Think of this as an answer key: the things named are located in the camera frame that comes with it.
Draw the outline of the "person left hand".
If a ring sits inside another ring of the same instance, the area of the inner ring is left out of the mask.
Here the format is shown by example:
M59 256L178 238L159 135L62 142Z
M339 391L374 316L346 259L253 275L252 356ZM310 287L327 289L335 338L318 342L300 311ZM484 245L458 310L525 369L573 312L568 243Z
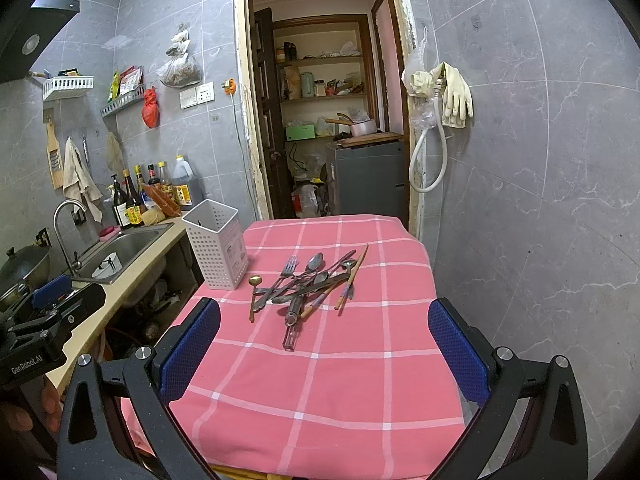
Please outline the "person left hand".
M43 425L49 431L57 434L62 420L62 404L58 389L47 376L38 378L36 385L41 387L39 397L44 413ZM9 390L6 389L1 389L1 411L12 430L21 432L32 430L32 419L29 412L20 406L11 404Z

